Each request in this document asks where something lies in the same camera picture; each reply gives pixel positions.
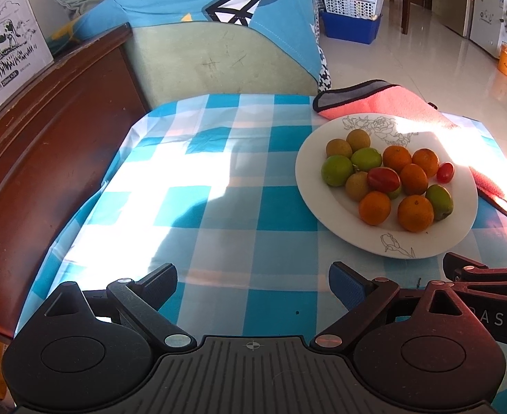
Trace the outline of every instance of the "cherry tomato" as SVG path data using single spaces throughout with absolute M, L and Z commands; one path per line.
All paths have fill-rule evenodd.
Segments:
M 455 167 L 450 161 L 442 163 L 437 170 L 436 179 L 440 184 L 448 184 L 455 175 Z
M 373 168 L 367 174 L 368 185 L 382 193 L 391 193 L 396 191 L 401 184 L 399 175 L 391 168 Z

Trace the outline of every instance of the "white plastic basket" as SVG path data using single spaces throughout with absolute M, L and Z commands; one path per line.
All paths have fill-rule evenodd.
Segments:
M 384 0 L 324 0 L 326 12 L 375 20 L 382 12 Z

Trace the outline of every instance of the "table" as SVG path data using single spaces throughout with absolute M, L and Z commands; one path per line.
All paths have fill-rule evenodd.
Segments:
M 308 341 L 345 313 L 327 283 L 336 260 L 403 287 L 445 279 L 443 255 L 375 256 L 335 236 L 307 209 L 296 155 L 326 122 L 311 104 L 308 96 L 206 95 L 145 116 L 101 191 L 51 247 L 22 323 L 60 282 L 101 289 L 172 262 L 179 283 L 160 312 L 197 339 L 302 334 Z M 482 124 L 448 117 L 501 154 Z M 472 230 L 452 250 L 507 267 L 507 218 L 480 200 Z M 494 406 L 507 414 L 507 376 Z

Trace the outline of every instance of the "blue storage box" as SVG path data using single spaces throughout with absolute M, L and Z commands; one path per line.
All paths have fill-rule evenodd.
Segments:
M 378 35 L 381 17 L 376 20 L 368 20 L 330 12 L 322 12 L 321 14 L 326 37 L 370 45 Z

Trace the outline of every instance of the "black gripper base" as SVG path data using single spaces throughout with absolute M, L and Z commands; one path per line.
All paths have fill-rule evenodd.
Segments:
M 166 355 L 135 394 L 95 414 L 408 414 L 365 389 L 346 361 L 298 337 L 207 337 Z M 487 404 L 466 414 L 492 414 Z M 14 414 L 32 414 L 18 408 Z

